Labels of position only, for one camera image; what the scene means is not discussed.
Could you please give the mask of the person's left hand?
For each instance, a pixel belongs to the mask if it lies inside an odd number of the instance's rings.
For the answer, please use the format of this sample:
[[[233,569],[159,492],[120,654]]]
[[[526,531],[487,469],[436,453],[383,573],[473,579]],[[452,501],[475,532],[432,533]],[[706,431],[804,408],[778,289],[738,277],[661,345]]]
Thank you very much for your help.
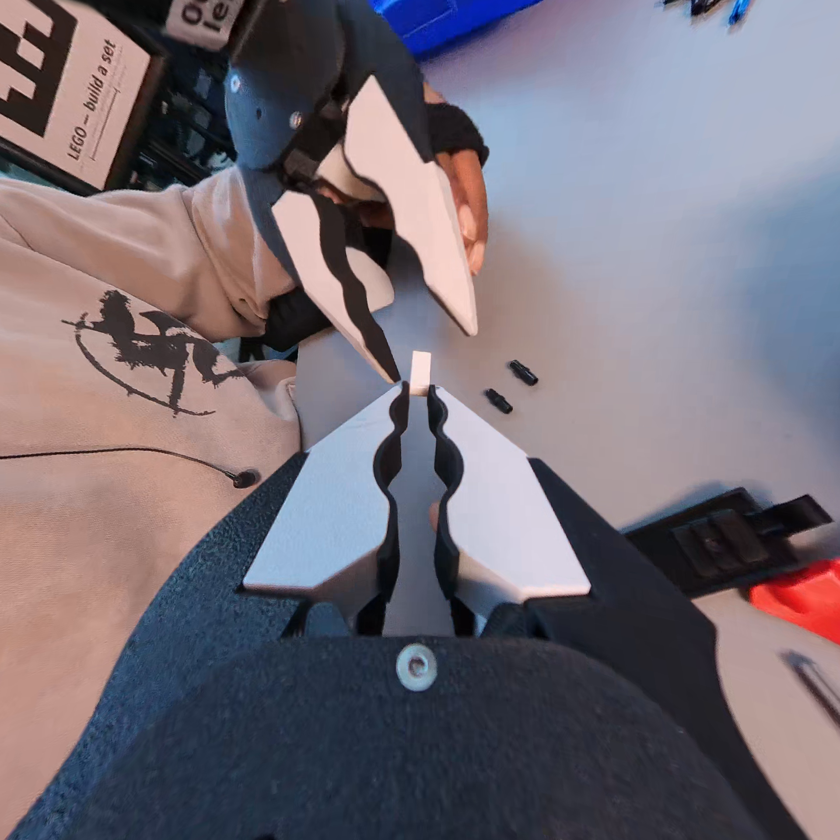
[[[482,270],[487,256],[489,237],[489,209],[487,185],[478,153],[462,150],[451,156],[458,217],[465,240],[465,252],[473,277]]]

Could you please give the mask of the person's left forearm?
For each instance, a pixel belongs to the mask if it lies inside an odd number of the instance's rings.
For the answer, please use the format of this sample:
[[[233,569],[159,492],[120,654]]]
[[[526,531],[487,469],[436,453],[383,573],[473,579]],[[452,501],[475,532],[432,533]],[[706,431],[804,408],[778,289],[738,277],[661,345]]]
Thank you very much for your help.
[[[45,302],[116,288],[217,342],[265,331],[270,303],[293,288],[230,167],[194,187],[77,196],[2,177],[2,285]]]

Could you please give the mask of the grey lego axle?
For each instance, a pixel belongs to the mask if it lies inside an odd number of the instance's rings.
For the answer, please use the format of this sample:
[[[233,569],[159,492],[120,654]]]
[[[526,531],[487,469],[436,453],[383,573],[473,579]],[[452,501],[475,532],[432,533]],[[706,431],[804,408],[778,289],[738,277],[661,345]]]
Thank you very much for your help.
[[[780,655],[806,691],[835,722],[839,720],[839,688],[819,668],[816,661],[793,650]]]

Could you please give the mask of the framed marker sign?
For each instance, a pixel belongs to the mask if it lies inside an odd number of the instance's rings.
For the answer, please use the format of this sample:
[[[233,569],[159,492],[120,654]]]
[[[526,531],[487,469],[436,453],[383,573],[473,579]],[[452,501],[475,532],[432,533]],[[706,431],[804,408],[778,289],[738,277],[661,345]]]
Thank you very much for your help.
[[[69,193],[130,182],[166,54],[77,2],[1,2],[1,151]]]

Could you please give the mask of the blue storage bin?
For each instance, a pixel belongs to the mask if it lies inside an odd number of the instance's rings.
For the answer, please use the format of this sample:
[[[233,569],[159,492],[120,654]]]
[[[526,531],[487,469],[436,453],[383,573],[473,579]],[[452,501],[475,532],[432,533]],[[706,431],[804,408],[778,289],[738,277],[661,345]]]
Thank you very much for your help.
[[[370,1],[415,56],[432,54],[538,1]]]

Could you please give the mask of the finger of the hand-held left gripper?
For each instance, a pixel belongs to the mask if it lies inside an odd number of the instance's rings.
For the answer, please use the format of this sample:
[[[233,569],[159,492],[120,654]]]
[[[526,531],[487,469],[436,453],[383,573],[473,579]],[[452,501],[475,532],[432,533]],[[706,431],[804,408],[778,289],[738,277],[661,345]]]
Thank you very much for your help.
[[[474,282],[446,173],[422,159],[374,75],[351,100],[346,121],[343,153],[351,171],[385,197],[427,288],[466,336],[476,336]]]
[[[357,353],[391,384],[401,380],[374,313],[391,306],[385,270],[346,243],[342,207],[318,192],[284,192],[271,209],[301,288]]]

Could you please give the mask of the red lego piece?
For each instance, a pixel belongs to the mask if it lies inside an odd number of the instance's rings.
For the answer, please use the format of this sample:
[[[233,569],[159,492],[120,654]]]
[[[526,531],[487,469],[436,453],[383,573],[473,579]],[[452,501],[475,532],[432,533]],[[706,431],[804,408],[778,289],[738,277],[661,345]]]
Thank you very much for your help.
[[[749,589],[764,613],[839,645],[839,559],[817,561]]]

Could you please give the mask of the cluster of blue black pins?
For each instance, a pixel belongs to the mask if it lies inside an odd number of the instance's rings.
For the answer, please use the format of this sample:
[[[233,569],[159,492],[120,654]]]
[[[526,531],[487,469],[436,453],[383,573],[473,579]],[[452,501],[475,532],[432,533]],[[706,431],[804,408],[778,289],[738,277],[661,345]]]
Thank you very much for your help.
[[[659,1],[662,7],[686,7],[688,16],[693,22],[709,18],[721,11],[727,10],[725,24],[728,27],[739,27],[749,13],[753,1]]]

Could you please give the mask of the black lego panel assembly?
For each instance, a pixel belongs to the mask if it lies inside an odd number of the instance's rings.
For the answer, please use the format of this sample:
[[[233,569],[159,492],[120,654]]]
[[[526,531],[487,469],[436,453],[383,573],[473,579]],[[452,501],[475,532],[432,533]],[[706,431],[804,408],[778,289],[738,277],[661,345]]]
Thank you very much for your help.
[[[804,568],[791,539],[833,523],[812,496],[762,508],[740,487],[624,536],[693,600]]]

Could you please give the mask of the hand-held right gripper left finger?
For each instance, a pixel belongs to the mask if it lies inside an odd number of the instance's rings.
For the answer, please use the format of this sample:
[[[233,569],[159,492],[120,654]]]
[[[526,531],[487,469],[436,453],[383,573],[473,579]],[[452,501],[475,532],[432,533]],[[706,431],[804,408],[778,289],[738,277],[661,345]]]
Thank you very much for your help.
[[[243,580],[246,590],[327,602],[352,619],[392,599],[396,500],[410,388],[395,385],[306,453]]]

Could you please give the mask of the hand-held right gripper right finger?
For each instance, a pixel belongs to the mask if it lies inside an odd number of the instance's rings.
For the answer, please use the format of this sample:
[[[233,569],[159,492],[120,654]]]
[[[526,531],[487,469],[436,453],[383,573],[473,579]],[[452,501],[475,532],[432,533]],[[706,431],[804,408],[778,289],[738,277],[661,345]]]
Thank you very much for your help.
[[[429,386],[427,413],[444,485],[434,547],[444,597],[487,620],[502,604],[590,594],[528,455],[445,388]]]

